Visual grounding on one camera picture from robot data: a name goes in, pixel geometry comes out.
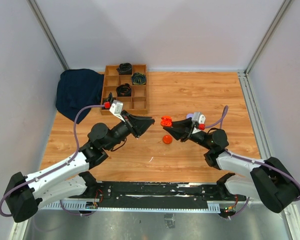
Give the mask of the orange charging case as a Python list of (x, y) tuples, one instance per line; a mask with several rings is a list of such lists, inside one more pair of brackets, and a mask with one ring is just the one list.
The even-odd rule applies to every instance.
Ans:
[(172, 127), (172, 118), (168, 115), (165, 115), (161, 118), (160, 125), (162, 127)]
[(164, 135), (164, 136), (162, 137), (162, 142), (163, 142), (164, 144), (166, 144), (166, 145), (171, 144), (172, 141), (173, 141), (173, 138), (172, 138), (172, 136), (170, 136), (170, 135)]

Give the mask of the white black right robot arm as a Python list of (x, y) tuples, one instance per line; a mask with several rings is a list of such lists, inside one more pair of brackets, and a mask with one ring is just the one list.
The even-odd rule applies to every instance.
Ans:
[(274, 213), (280, 213), (292, 202), (300, 201), (300, 184), (278, 158), (255, 159), (228, 150), (226, 132), (206, 126), (202, 117), (172, 121), (164, 116), (160, 124), (175, 140), (192, 141), (206, 148), (204, 158), (210, 167), (228, 171), (217, 181), (216, 193), (220, 199), (242, 195), (260, 200)]

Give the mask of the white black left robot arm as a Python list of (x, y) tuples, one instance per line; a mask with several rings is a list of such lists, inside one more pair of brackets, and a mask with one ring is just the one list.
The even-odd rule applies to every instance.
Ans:
[(97, 193), (90, 170), (108, 158), (107, 151), (126, 140), (129, 135), (141, 137), (155, 123), (150, 116), (136, 116), (122, 110), (115, 113), (119, 123), (108, 128), (96, 123), (88, 133), (88, 141), (60, 162), (34, 173), (17, 172), (10, 177), (0, 200), (0, 215), (21, 223), (42, 207), (67, 197)]

